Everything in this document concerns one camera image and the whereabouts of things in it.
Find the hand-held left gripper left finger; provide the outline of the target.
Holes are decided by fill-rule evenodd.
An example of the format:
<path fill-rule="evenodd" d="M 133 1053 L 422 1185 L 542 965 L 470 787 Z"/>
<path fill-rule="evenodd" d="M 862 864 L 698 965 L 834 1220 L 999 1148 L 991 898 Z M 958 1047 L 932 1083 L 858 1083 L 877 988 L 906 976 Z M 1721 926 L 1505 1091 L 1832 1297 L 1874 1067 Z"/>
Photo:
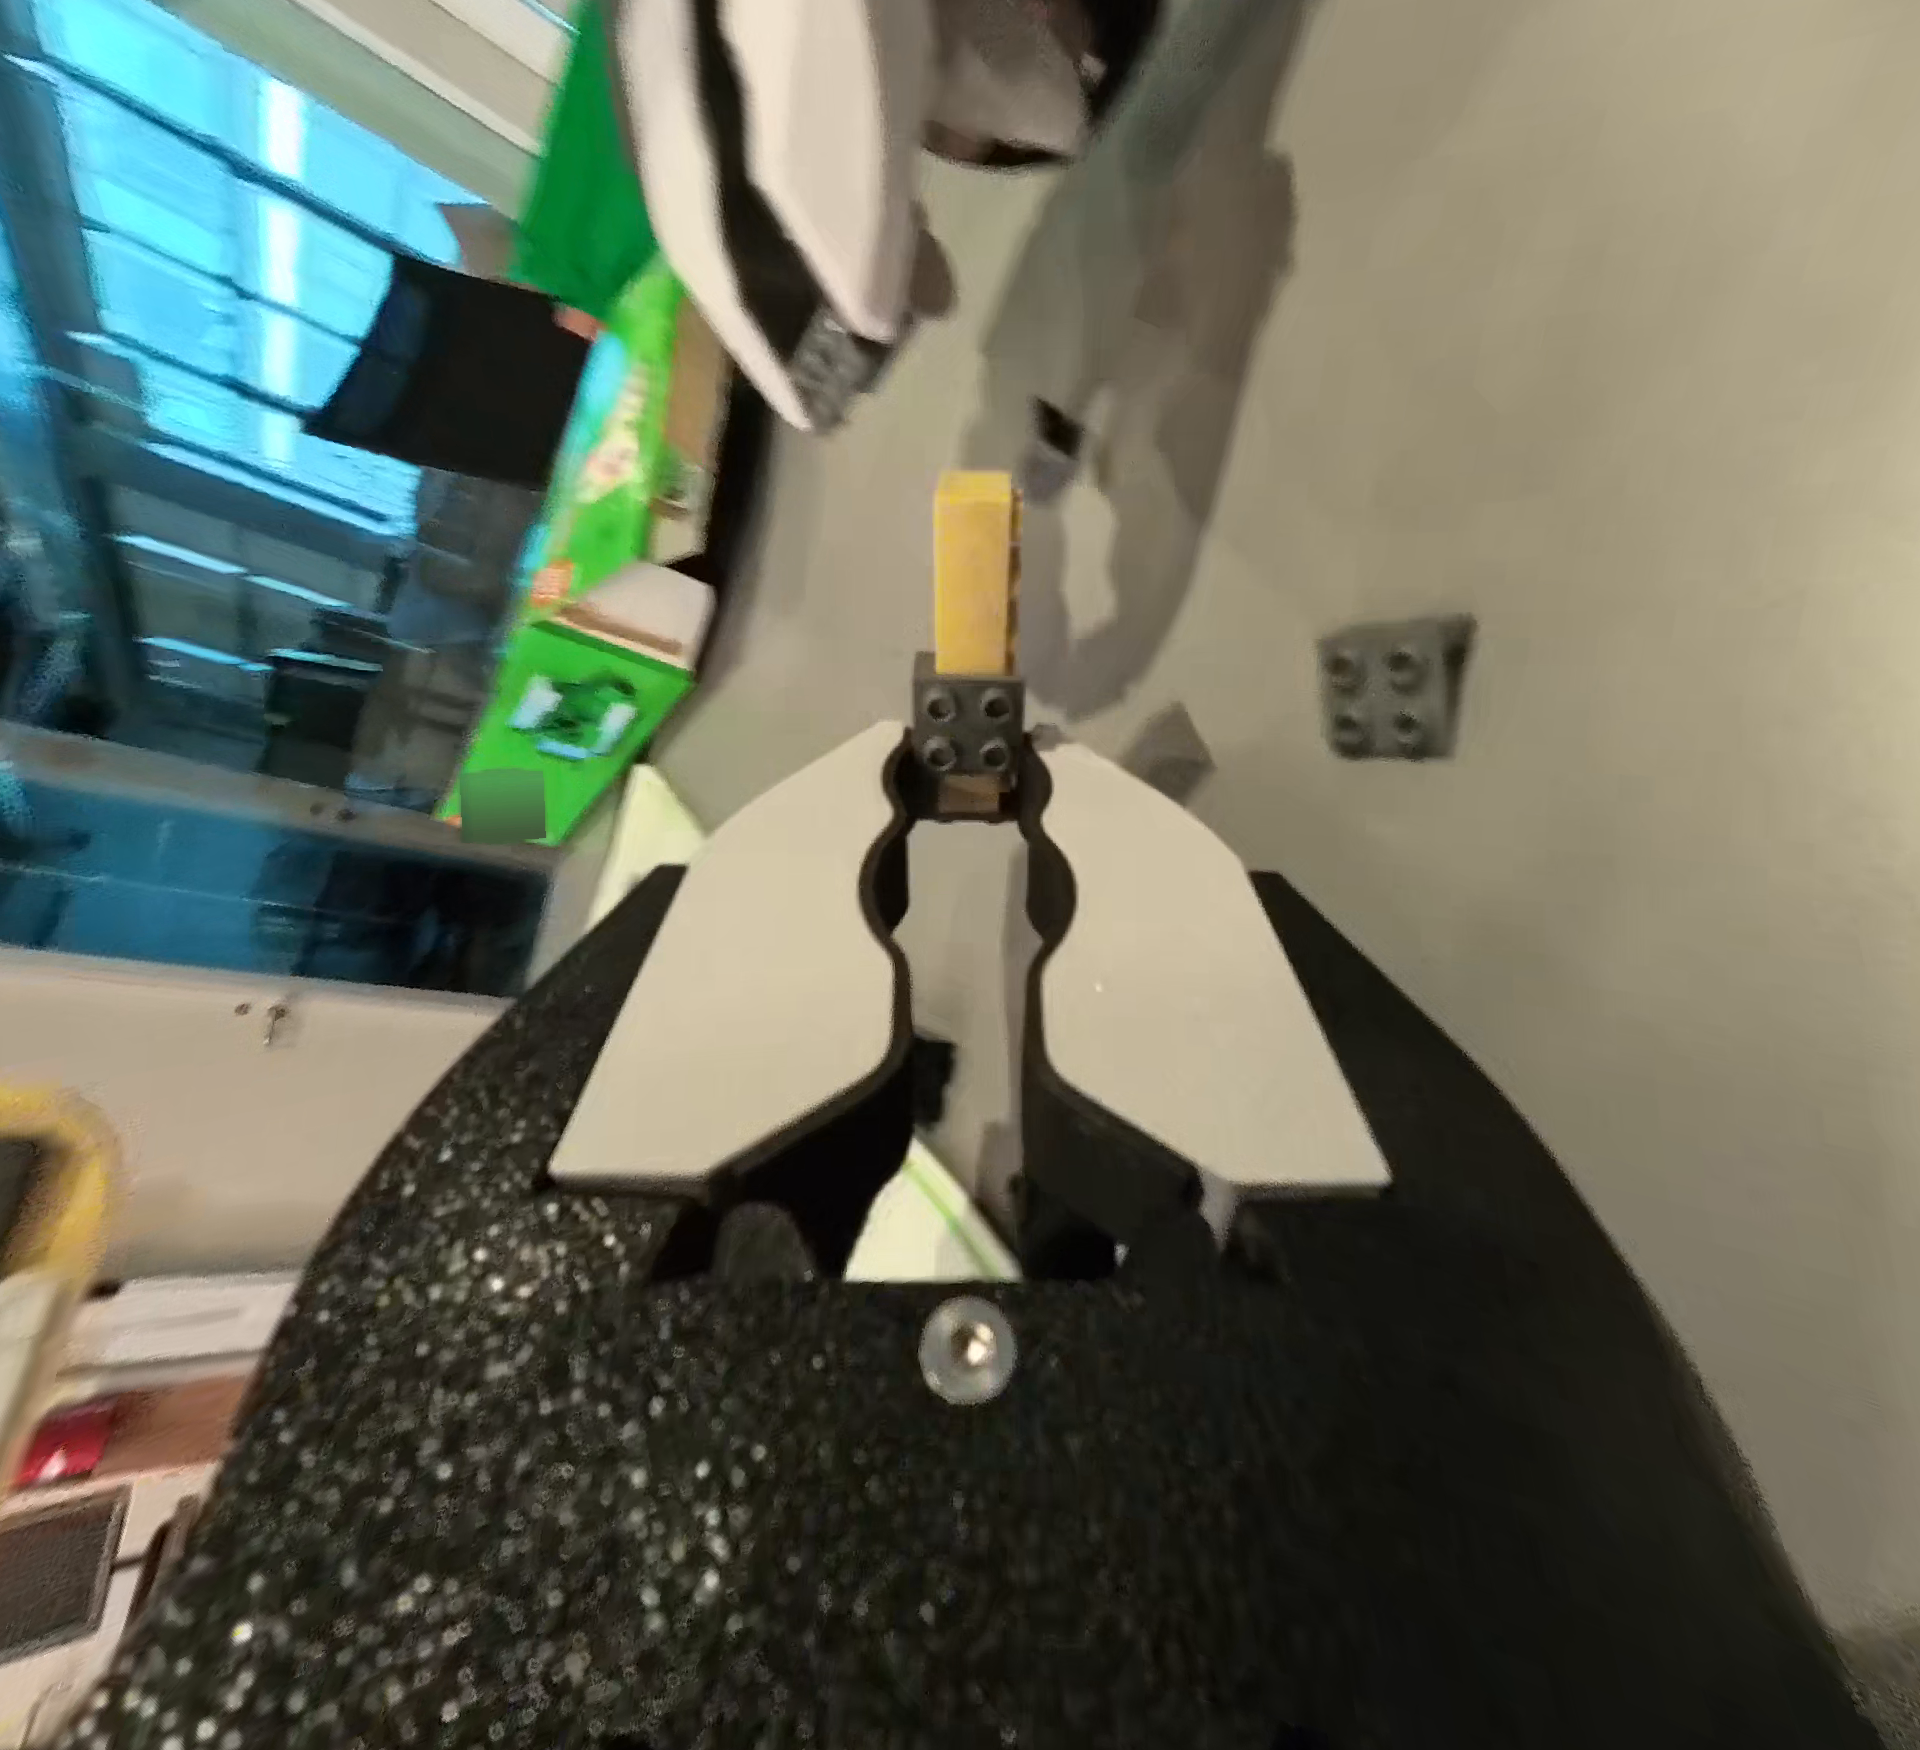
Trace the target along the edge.
<path fill-rule="evenodd" d="M 901 744 L 900 725 L 856 733 L 684 868 L 553 1181 L 717 1197 L 900 1073 L 908 979 L 875 880 L 903 837 Z"/>

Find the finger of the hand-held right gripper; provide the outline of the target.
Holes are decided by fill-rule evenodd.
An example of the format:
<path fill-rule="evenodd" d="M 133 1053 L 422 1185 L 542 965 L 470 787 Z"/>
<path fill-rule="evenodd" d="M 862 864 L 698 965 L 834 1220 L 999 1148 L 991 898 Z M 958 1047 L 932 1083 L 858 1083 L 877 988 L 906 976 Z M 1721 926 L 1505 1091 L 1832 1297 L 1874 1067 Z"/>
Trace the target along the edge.
<path fill-rule="evenodd" d="M 933 0 L 672 0 L 672 269 L 725 346 L 896 346 Z"/>
<path fill-rule="evenodd" d="M 717 94 L 737 98 L 725 40 L 699 0 L 614 0 L 617 88 L 642 197 L 659 252 L 732 363 L 798 432 L 808 410 L 794 353 L 824 298 L 807 260 L 746 171 L 738 107 L 713 118 L 702 44 Z"/>

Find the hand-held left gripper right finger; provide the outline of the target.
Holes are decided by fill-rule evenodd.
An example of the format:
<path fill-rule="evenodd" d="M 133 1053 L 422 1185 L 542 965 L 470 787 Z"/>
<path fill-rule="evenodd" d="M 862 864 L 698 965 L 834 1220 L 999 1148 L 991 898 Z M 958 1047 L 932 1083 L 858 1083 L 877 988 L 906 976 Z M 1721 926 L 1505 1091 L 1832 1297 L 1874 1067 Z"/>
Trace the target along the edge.
<path fill-rule="evenodd" d="M 1243 860 L 1055 733 L 1023 765 L 1023 1176 L 1134 1248 L 1245 1210 L 1374 1199 L 1390 1164 Z"/>

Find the yellow brick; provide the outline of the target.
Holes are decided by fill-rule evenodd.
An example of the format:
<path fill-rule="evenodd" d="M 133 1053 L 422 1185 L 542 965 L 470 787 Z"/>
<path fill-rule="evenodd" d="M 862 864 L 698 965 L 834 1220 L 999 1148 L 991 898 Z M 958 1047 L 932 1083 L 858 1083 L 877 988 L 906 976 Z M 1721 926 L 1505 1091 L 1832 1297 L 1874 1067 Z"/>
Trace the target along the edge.
<path fill-rule="evenodd" d="M 943 670 L 1020 675 L 1020 529 L 1020 491 L 1010 473 L 941 475 L 932 520 L 930 651 Z M 993 798 L 956 787 L 940 790 L 932 782 L 933 815 L 941 822 L 997 822 L 1015 788 Z"/>

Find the grey desk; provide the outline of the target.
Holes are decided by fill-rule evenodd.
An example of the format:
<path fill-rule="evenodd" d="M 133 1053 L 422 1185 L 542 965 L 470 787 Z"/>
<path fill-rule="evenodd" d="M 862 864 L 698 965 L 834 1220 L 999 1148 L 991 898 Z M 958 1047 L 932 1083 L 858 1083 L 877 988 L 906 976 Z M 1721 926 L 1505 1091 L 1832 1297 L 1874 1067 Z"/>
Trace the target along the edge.
<path fill-rule="evenodd" d="M 1043 717 L 1188 793 L 1499 1081 L 1838 1627 L 1916 1620 L 1918 0 L 1182 0 L 1085 162 L 932 163 L 958 302 L 781 436 L 664 768 L 896 710 L 930 497 L 1027 529 Z M 1315 645 L 1469 613 L 1457 748 Z"/>

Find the green plastic crate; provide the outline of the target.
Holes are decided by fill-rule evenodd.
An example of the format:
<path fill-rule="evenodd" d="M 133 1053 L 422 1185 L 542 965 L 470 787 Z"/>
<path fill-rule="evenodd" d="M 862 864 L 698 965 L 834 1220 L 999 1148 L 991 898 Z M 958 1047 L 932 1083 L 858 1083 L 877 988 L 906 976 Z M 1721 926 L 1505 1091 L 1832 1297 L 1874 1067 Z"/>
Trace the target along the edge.
<path fill-rule="evenodd" d="M 511 282 L 600 325 L 659 248 L 610 66 L 607 0 L 574 0 L 506 267 Z"/>

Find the black mesh office chair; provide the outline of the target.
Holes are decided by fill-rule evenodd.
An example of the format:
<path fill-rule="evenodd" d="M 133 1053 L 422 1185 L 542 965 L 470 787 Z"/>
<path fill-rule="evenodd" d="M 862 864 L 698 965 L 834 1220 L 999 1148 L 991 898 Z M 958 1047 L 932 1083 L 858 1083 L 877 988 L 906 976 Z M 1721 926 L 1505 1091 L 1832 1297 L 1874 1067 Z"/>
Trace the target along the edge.
<path fill-rule="evenodd" d="M 300 416 L 317 441 L 511 491 L 546 488 L 592 336 L 525 287 L 392 260 L 342 378 Z"/>

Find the white cabinet door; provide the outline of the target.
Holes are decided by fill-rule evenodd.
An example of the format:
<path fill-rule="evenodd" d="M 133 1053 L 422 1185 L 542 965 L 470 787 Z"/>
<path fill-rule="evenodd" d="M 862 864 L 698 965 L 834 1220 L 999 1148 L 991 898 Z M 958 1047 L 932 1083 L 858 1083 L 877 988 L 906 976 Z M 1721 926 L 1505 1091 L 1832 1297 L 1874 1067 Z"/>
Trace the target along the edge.
<path fill-rule="evenodd" d="M 1 1067 L 113 1127 L 110 1282 L 295 1272 L 505 1009 L 8 948 Z"/>

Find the dark panel yellow frame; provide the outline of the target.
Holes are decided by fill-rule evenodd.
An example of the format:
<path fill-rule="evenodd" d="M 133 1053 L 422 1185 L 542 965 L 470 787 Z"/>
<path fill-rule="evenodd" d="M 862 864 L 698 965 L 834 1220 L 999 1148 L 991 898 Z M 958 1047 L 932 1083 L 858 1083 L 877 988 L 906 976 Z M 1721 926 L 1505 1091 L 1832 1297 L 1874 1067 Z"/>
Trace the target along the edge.
<path fill-rule="evenodd" d="M 3 1282 L 50 1290 L 67 1324 L 100 1280 L 120 1205 L 120 1146 L 110 1122 L 79 1093 L 6 1083 Z"/>

